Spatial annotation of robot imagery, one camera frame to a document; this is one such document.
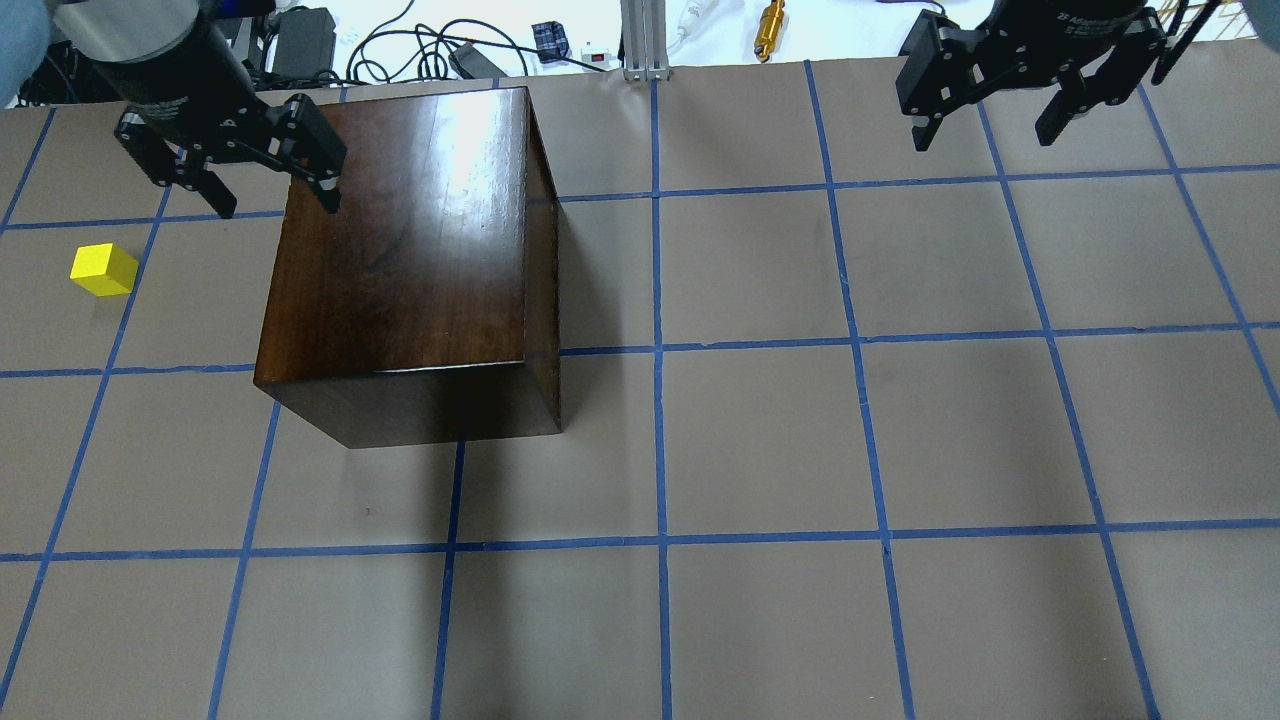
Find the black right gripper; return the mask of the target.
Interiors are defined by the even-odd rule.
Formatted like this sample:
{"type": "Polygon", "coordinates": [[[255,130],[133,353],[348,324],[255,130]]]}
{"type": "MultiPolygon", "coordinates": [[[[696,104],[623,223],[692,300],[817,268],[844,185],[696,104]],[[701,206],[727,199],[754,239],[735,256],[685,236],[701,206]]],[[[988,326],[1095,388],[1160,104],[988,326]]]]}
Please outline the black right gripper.
{"type": "Polygon", "coordinates": [[[914,149],[924,152],[957,108],[1057,85],[1036,120],[1038,142],[1048,147],[1075,117],[1125,102],[1166,42],[1143,1],[997,1],[975,29],[922,12],[900,47],[895,88],[914,149]]]}

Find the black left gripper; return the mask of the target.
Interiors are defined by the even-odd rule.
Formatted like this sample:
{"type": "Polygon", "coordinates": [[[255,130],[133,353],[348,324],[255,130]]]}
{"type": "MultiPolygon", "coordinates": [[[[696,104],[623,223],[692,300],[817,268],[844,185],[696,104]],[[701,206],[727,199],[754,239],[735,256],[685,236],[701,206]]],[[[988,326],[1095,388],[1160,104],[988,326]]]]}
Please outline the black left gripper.
{"type": "Polygon", "coordinates": [[[205,15],[145,37],[165,42],[122,61],[88,56],[128,104],[114,136],[150,182],[197,193],[230,219],[237,199],[210,165],[253,161],[303,181],[325,213],[339,211],[347,147],[308,95],[270,108],[205,15]]]}

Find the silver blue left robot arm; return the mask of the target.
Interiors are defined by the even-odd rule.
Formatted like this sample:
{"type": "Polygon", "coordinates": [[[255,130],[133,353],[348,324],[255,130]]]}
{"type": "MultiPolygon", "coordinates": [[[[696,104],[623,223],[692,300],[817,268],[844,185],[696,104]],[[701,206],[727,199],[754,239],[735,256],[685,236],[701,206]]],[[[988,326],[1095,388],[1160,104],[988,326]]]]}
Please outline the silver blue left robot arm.
{"type": "Polygon", "coordinates": [[[200,3],[5,1],[4,101],[37,70],[55,29],[125,102],[115,138],[154,184],[180,186],[229,218],[237,200],[212,167],[257,163],[339,210],[347,149],[335,129],[306,95],[261,100],[200,3]]]}

